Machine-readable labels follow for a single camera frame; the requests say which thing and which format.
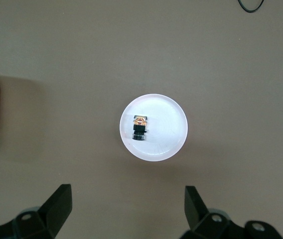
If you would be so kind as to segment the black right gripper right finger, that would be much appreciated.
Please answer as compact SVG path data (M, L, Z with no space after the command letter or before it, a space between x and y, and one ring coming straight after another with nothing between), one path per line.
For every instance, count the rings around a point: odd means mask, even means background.
M190 230L182 239L280 239L280 233L262 221L235 224L221 210L208 209L194 186L185 187L184 212Z

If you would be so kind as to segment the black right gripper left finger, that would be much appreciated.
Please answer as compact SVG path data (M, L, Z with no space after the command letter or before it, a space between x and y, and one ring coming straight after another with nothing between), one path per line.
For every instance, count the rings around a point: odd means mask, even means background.
M0 225L0 239L54 239L71 211L71 185L62 184L42 206L25 209Z

